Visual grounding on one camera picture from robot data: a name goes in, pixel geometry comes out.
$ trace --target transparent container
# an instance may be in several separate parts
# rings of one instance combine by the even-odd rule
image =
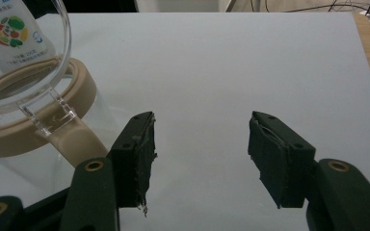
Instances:
[[[89,71],[69,58],[63,2],[51,3],[0,0],[0,166],[31,187],[15,194],[29,203],[66,188],[120,131]]]

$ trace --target white tabletop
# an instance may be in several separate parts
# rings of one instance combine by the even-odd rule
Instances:
[[[156,114],[148,215],[121,209],[121,230],[306,230],[305,208],[278,210],[247,153],[253,110],[370,180],[370,69],[350,13],[70,20],[72,57],[118,124]]]

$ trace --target bottle label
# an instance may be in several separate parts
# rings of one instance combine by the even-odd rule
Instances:
[[[53,45],[23,1],[0,0],[0,69],[11,71],[53,55]]]

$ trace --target red and green logo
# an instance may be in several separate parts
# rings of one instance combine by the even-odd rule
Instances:
[[[28,29],[18,16],[5,17],[0,21],[0,44],[20,47],[28,38]]]

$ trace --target plastic bottle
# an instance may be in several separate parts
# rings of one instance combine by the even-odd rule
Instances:
[[[6,73],[54,54],[23,1],[0,0],[0,70]]]

